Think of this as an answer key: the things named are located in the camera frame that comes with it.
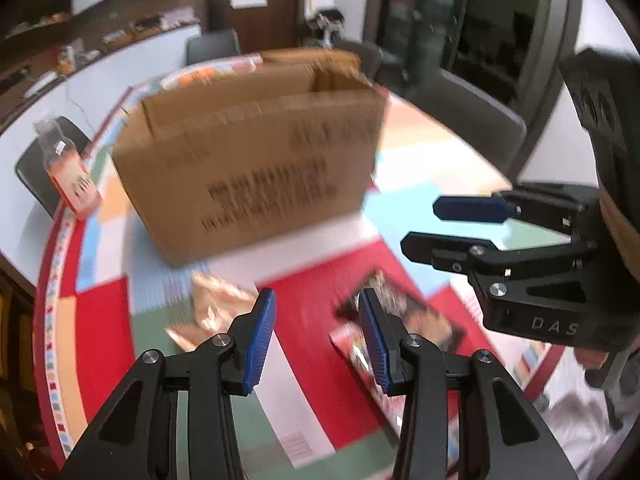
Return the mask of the person's right hand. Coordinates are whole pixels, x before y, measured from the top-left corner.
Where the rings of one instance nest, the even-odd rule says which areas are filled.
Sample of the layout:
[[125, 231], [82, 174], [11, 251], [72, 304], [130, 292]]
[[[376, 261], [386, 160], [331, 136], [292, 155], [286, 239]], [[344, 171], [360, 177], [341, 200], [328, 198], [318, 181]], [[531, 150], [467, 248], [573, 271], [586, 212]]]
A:
[[574, 356], [585, 370], [600, 370], [608, 359], [608, 352], [575, 348]]

